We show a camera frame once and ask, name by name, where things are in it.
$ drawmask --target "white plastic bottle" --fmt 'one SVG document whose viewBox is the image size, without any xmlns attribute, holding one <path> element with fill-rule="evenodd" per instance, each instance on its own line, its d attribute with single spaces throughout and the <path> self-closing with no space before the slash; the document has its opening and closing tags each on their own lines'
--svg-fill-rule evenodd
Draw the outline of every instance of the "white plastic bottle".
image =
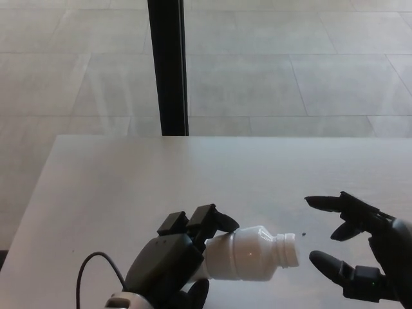
<svg viewBox="0 0 412 309">
<path fill-rule="evenodd" d="M 272 236 L 262 226 L 238 229 L 206 241 L 205 260 L 192 277 L 268 281 L 276 268 L 299 266 L 295 234 Z"/>
</svg>

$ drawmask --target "bottle mouth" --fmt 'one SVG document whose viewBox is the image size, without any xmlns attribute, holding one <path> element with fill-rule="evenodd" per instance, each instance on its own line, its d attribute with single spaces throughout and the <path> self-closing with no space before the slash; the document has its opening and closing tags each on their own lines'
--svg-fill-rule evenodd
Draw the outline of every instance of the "bottle mouth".
<svg viewBox="0 0 412 309">
<path fill-rule="evenodd" d="M 275 237 L 276 254 L 282 268 L 299 266 L 299 251 L 295 245 L 295 234 L 278 234 Z"/>
</svg>

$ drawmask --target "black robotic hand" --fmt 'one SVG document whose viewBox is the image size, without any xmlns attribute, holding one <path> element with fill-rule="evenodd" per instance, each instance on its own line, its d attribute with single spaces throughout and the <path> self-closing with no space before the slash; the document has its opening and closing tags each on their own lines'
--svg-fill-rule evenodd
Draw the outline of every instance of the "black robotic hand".
<svg viewBox="0 0 412 309">
<path fill-rule="evenodd" d="M 369 244 L 385 275 L 378 268 L 349 266 L 329 254 L 312 251 L 310 261 L 334 283 L 343 287 L 343 296 L 378 303 L 380 299 L 399 301 L 412 308 L 412 224 L 379 211 L 352 195 L 308 196 L 309 206 L 340 212 L 345 221 L 331 239 L 345 241 L 369 232 Z"/>
<path fill-rule="evenodd" d="M 183 211 L 170 214 L 129 269 L 127 292 L 141 295 L 153 309 L 202 309 L 209 282 L 199 280 L 188 292 L 182 288 L 203 262 L 206 239 L 238 227 L 214 204 L 198 207 L 190 220 Z"/>
</svg>

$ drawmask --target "black cable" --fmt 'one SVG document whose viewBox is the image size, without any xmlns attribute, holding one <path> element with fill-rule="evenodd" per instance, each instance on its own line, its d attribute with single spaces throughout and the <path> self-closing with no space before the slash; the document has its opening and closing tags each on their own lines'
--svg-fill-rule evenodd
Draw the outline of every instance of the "black cable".
<svg viewBox="0 0 412 309">
<path fill-rule="evenodd" d="M 76 282 L 76 309 L 80 309 L 80 283 L 82 282 L 82 275 L 83 275 L 84 268 L 86 267 L 86 264 L 88 263 L 88 261 L 90 261 L 95 256 L 102 256 L 109 262 L 110 266 L 115 271 L 116 276 L 118 277 L 118 280 L 123 286 L 123 291 L 127 292 L 126 282 L 124 281 L 123 276 L 120 273 L 119 269 L 117 268 L 115 262 L 113 262 L 113 260 L 104 252 L 94 252 L 90 254 L 83 261 L 82 266 L 80 266 L 80 270 L 79 270 L 79 274 L 77 276 L 77 282 Z"/>
</svg>

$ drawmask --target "tiled floor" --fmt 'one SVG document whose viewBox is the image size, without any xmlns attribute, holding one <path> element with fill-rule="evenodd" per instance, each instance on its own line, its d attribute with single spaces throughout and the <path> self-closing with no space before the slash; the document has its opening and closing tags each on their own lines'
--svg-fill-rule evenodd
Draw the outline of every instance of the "tiled floor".
<svg viewBox="0 0 412 309">
<path fill-rule="evenodd" d="M 412 137 L 412 0 L 185 0 L 192 135 Z M 160 135 L 146 0 L 0 0 L 0 249 L 57 134 Z"/>
</svg>

